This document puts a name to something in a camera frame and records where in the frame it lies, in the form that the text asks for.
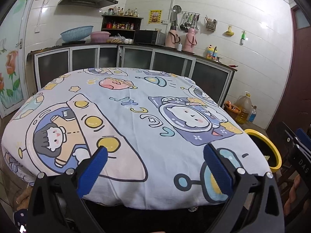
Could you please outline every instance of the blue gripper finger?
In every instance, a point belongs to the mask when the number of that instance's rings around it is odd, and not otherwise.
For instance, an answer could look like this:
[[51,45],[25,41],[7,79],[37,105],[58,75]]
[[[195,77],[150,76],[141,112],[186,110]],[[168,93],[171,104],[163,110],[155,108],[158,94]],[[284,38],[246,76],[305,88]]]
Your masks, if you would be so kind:
[[94,186],[100,172],[104,168],[108,160],[108,152],[106,147],[101,146],[96,157],[90,162],[88,167],[82,173],[78,180],[77,194],[80,198],[89,194]]
[[207,144],[203,149],[203,157],[221,192],[231,197],[233,194],[233,180],[217,156],[216,150]]

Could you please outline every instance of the cartoon printed blanket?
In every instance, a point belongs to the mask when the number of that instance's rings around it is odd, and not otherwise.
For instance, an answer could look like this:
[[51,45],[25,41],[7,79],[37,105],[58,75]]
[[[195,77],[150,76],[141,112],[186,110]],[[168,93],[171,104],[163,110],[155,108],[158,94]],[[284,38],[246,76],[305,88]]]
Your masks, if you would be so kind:
[[133,68],[70,72],[27,100],[7,125],[7,164],[33,184],[76,168],[105,146],[108,161],[86,199],[179,209],[227,199],[203,159],[207,143],[235,167],[264,175],[253,141],[186,77]]

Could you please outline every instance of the yellow poster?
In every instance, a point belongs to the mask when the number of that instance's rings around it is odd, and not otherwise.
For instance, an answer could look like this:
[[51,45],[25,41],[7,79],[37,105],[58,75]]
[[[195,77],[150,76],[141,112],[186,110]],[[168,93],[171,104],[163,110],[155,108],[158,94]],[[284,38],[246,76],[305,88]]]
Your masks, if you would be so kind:
[[161,14],[162,14],[161,10],[151,10],[148,23],[160,23]]

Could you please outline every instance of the orange basket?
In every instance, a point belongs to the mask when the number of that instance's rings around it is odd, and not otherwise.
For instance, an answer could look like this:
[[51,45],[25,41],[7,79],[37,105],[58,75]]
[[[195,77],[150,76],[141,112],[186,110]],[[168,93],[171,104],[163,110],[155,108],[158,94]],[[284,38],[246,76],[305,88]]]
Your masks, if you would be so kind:
[[235,120],[237,115],[241,113],[241,110],[237,106],[231,104],[230,101],[226,101],[224,103],[224,107],[225,111],[232,117],[233,120]]

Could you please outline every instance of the door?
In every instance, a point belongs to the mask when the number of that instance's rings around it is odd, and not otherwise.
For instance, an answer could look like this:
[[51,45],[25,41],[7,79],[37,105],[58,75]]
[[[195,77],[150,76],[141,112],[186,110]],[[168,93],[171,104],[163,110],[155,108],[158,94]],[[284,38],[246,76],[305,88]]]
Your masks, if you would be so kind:
[[294,132],[307,131],[311,124],[311,27],[302,11],[292,9],[294,46],[289,77],[279,107],[267,128],[267,134],[282,155],[287,152],[276,125],[284,121]]
[[221,96],[225,90],[228,72],[206,65],[200,61],[195,62],[191,79],[211,97],[216,103],[222,102]]
[[[38,90],[61,75],[72,71],[69,52],[68,48],[35,55],[35,78]],[[55,87],[56,84],[50,84],[49,88]]]
[[192,60],[155,51],[152,69],[189,77]]
[[152,49],[123,48],[122,67],[150,69]]
[[72,69],[76,71],[86,68],[97,67],[97,46],[79,46],[71,48],[72,51]]
[[101,47],[99,53],[99,67],[116,67],[118,59],[118,46]]
[[24,79],[24,35],[33,0],[17,0],[0,26],[0,116],[28,99]]

